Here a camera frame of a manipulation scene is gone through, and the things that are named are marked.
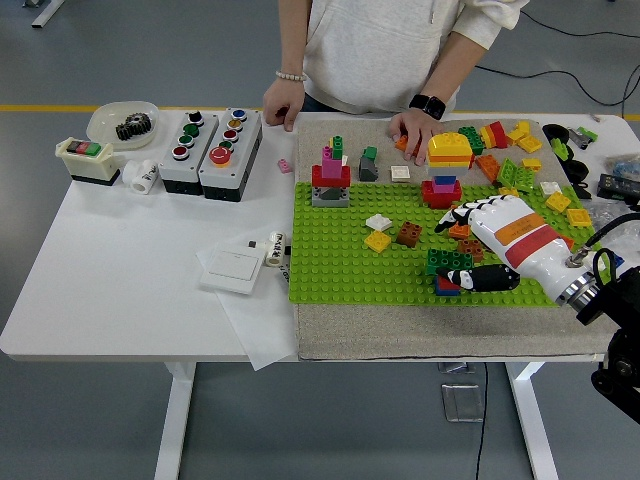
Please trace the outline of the person's right hand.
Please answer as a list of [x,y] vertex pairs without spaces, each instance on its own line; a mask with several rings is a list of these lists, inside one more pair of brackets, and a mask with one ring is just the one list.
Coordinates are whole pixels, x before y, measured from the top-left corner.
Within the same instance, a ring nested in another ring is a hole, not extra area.
[[267,125],[282,126],[292,132],[305,100],[302,82],[277,78],[263,96],[263,116]]

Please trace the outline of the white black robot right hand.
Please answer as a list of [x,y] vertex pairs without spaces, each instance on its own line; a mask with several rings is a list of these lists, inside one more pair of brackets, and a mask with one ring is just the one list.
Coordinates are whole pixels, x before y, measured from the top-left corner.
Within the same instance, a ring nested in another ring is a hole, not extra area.
[[569,288],[590,280],[587,267],[566,265],[571,255],[566,242],[519,197],[502,195],[466,202],[449,210],[435,231],[454,224],[470,226],[477,239],[501,260],[497,265],[467,270],[436,269],[439,276],[465,290],[512,290],[525,277],[536,280],[549,299],[562,305],[568,301],[565,292]]

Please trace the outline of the person's left hand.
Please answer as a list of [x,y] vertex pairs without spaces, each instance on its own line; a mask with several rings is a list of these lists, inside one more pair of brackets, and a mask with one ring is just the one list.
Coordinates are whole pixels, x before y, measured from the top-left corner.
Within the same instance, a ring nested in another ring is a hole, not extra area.
[[407,136],[404,157],[417,166],[426,161],[429,140],[442,132],[443,126],[438,120],[416,108],[394,115],[389,123],[389,135],[394,142],[402,135]]

